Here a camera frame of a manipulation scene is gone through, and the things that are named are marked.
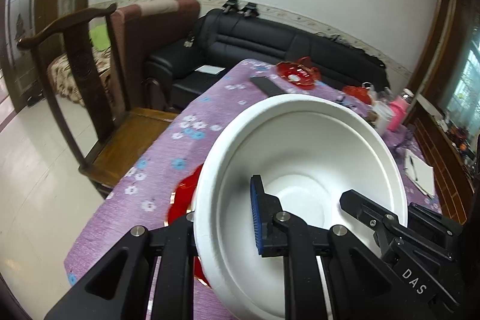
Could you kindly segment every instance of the orange object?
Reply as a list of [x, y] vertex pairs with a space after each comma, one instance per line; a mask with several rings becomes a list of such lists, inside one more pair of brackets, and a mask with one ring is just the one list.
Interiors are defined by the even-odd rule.
[[345, 86], [342, 91], [345, 94], [351, 95], [352, 97], [359, 99], [367, 105], [371, 105], [370, 95], [368, 95], [368, 90], [364, 87]]
[[[194, 196], [194, 191], [197, 187], [198, 178], [200, 177], [200, 172], [202, 171], [203, 164], [200, 164], [192, 175], [187, 176], [182, 180], [175, 192], [172, 193], [170, 197], [170, 208], [166, 214], [166, 223], [168, 225], [172, 224], [178, 217], [183, 216], [187, 213], [187, 210], [190, 208], [191, 199]], [[203, 284], [210, 286], [208, 284], [207, 278], [202, 270], [202, 265], [200, 264], [200, 259], [195, 257], [193, 261], [193, 275], [203, 282]]]
[[312, 90], [315, 88], [315, 81], [321, 80], [320, 71], [317, 67], [311, 67], [311, 58], [309, 56], [302, 57], [295, 63], [278, 63], [277, 74], [304, 90]]

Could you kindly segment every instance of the bowl rim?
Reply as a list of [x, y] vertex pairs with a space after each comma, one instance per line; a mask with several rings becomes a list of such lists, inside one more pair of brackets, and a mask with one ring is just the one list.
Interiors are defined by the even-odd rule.
[[[380, 147], [386, 150], [387, 156], [389, 156], [389, 163], [394, 167], [395, 180], [403, 190], [401, 195], [402, 205], [398, 208], [401, 210], [397, 210], [397, 208], [395, 210], [397, 211], [396, 214], [400, 224], [407, 225], [407, 197], [398, 166], [385, 142], [361, 116], [337, 103], [303, 94], [278, 95], [252, 105], [241, 112], [224, 128], [208, 153], [195, 191], [195, 219], [193, 222], [195, 243], [198, 256], [201, 259], [203, 272], [222, 304], [239, 319], [280, 320], [282, 318], [274, 316], [253, 304], [248, 296], [236, 286], [229, 274], [227, 265], [222, 259], [219, 240], [216, 239], [218, 237], [218, 208], [215, 200], [218, 198], [218, 181], [222, 180], [223, 172], [240, 143], [254, 129], [265, 123], [265, 121], [262, 121], [260, 124], [253, 126], [252, 122], [254, 122], [256, 117], [276, 106], [289, 102], [324, 103], [353, 116], [357, 121], [363, 122], [370, 129], [372, 135], [379, 141]], [[273, 115], [269, 119], [284, 113]]]

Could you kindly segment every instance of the wooden cabinet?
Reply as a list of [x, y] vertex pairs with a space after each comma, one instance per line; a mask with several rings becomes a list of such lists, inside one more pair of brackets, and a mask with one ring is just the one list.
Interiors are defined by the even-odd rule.
[[406, 123], [415, 125], [415, 138], [426, 162], [433, 167], [442, 213], [464, 224], [472, 204], [473, 186], [458, 152], [435, 119], [418, 102]]

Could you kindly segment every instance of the table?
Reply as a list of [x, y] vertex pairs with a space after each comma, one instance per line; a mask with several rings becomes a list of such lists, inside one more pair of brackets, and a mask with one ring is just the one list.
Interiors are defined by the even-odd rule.
[[[274, 65], [254, 59], [241, 61], [175, 119], [98, 208], [65, 259], [70, 284], [81, 278], [132, 226], [143, 225], [150, 230], [164, 226], [170, 196], [178, 183], [205, 161], [230, 121], [266, 98], [249, 81], [251, 76], [267, 76], [287, 93], [328, 100], [336, 100], [343, 94], [321, 82], [317, 82], [313, 90], [301, 90], [277, 76]], [[366, 116], [368, 105], [353, 97], [346, 100], [354, 105], [352, 110]], [[387, 131], [383, 139], [393, 146], [403, 139], [405, 131], [403, 126], [395, 133]], [[406, 147], [423, 159], [416, 140], [408, 142]], [[407, 202], [441, 212], [438, 198], [425, 197], [404, 174], [402, 158], [398, 158], [397, 165]], [[194, 318], [234, 319], [213, 291], [198, 281], [194, 287]]]

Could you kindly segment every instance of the notepad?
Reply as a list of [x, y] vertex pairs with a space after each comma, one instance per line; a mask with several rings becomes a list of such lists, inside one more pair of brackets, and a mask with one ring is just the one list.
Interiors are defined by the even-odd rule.
[[204, 74], [216, 75], [222, 72], [223, 70], [224, 68], [215, 67], [214, 65], [202, 65], [201, 67], [198, 67], [195, 71], [203, 72]]
[[412, 151], [405, 150], [405, 174], [426, 196], [435, 196], [434, 168], [426, 164]]

